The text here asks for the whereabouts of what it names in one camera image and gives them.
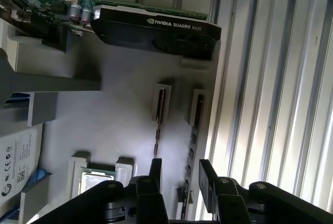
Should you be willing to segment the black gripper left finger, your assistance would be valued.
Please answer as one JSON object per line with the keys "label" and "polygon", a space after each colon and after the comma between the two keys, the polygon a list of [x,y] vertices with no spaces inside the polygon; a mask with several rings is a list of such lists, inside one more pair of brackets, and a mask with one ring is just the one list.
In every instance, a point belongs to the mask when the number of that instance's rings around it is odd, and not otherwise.
{"label": "black gripper left finger", "polygon": [[162,160],[153,159],[149,174],[127,187],[103,181],[43,217],[39,223],[169,223],[160,192]]}

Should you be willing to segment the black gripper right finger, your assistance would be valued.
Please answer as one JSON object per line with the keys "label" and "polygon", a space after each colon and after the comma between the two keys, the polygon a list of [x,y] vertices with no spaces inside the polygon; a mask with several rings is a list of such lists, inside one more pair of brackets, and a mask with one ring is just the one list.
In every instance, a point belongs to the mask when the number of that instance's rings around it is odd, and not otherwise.
{"label": "black gripper right finger", "polygon": [[209,160],[199,161],[199,188],[216,223],[332,223],[332,214],[268,182],[243,188],[219,177]]}

